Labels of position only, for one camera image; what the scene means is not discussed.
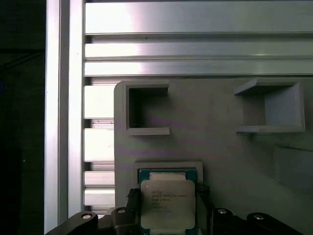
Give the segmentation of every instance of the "metal frame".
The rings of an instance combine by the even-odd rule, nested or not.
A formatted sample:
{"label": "metal frame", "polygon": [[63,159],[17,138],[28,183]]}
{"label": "metal frame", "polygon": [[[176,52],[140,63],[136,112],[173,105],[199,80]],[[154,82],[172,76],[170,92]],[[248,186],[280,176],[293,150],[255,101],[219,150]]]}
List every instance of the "metal frame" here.
{"label": "metal frame", "polygon": [[44,233],[67,219],[68,11],[68,0],[47,0]]}
{"label": "metal frame", "polygon": [[[84,146],[113,122],[111,100],[97,108],[108,91],[103,85],[191,75],[311,76],[312,12],[308,0],[47,0],[45,233],[86,202],[91,209],[113,203],[112,188],[84,188],[84,162],[94,156],[85,156]],[[96,158],[90,168],[110,170],[112,181],[112,160]],[[88,186],[96,180],[89,176]]]}
{"label": "metal frame", "polygon": [[84,209],[83,93],[85,1],[70,0],[68,96],[68,216]]}

